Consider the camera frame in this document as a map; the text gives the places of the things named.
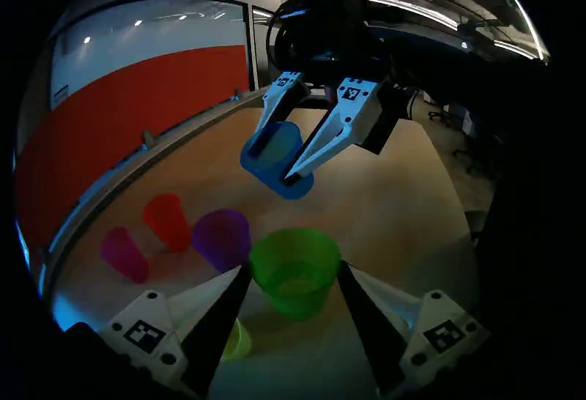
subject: ceiling light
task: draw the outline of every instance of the ceiling light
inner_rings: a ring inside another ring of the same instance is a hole
[[[531,20],[529,19],[529,15],[527,15],[525,10],[521,6],[521,3],[519,2],[519,0],[514,0],[514,1],[515,1],[515,3],[517,3],[517,6],[521,10],[521,14],[523,14],[523,17],[525,17],[525,22],[527,23],[527,26],[529,27],[529,31],[531,32],[531,36],[533,37],[533,42],[535,43],[535,48],[537,49],[537,54],[539,55],[539,59],[543,60],[544,59],[544,51],[541,48],[541,44],[539,43],[539,36],[537,35],[537,31],[535,30],[533,23],[531,23]]]
[[[268,12],[259,11],[259,10],[252,10],[252,13],[257,14],[257,15],[262,15],[263,17],[272,17],[272,14],[269,14]]]
[[[510,43],[507,43],[504,41],[495,40],[494,45],[497,46],[498,48],[506,49],[507,51],[518,53],[519,55],[523,55],[524,57],[526,57],[528,59],[537,58],[536,55],[533,55],[529,51],[526,51],[525,49],[520,48],[517,45],[513,45],[513,44],[510,44]]]
[[[422,15],[423,17],[429,18],[430,20],[436,21],[444,26],[447,26],[454,31],[458,30],[458,22],[452,20],[446,15],[440,14],[437,11],[429,10],[428,8],[418,6],[416,4],[407,3],[406,1],[399,0],[370,0],[376,3],[387,4],[392,7],[401,8],[402,10],[410,11],[415,14]]]

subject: desk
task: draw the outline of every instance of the desk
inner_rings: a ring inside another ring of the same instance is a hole
[[[260,109],[248,108],[192,138],[134,182],[88,228],[57,277],[53,310],[66,327],[99,328],[146,289],[172,296],[215,276],[192,249],[170,253],[141,221],[158,193],[182,200],[187,220],[231,207],[251,222],[253,242],[285,227],[332,237],[354,266],[414,295],[441,288],[469,308],[478,296],[464,211],[432,143],[415,123],[400,120],[380,155],[350,147],[315,171],[312,191],[281,199],[240,167],[240,150]],[[294,111],[303,138],[323,111]],[[126,226],[152,261],[152,277],[132,284],[100,259],[100,243]],[[374,379],[338,284],[323,312],[293,323],[273,312],[255,283],[239,318],[250,331],[249,358],[222,363],[213,399],[374,398]]]

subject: plastic cup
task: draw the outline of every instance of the plastic cup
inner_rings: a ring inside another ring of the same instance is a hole
[[[181,200],[175,194],[159,194],[143,209],[142,220],[173,252],[183,252],[191,243]]]
[[[299,127],[293,122],[269,122],[246,142],[240,165],[284,199],[300,199],[314,185],[308,174],[291,185],[283,177],[303,145]]]
[[[251,335],[248,334],[248,331],[244,328],[244,325],[242,325],[242,323],[236,319],[234,327],[232,328],[230,336],[228,337],[228,341],[226,342],[226,347],[224,348],[220,361],[223,362],[225,360],[243,359],[249,352],[251,352],[251,348]]]
[[[106,234],[100,246],[100,255],[132,282],[140,284],[149,277],[149,263],[125,227],[114,228]]]
[[[340,250],[314,229],[281,229],[256,243],[251,271],[272,306],[303,321],[316,316],[340,267]]]
[[[217,210],[200,218],[191,233],[193,248],[218,272],[248,261],[251,235],[246,217],[236,210]]]

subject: glass window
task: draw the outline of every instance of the glass window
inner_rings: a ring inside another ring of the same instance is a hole
[[[242,45],[248,63],[243,8],[237,4],[145,0],[103,10],[59,35],[53,55],[51,108],[92,81],[136,62],[229,45]]]

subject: purple plastic cup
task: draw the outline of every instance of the purple plastic cup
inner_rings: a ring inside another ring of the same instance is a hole
[[[227,272],[248,261],[251,252],[248,220],[236,210],[211,212],[193,227],[191,242],[218,272]]]
[[[104,261],[134,283],[141,284],[149,277],[149,263],[125,227],[114,228],[106,234],[100,254]]]

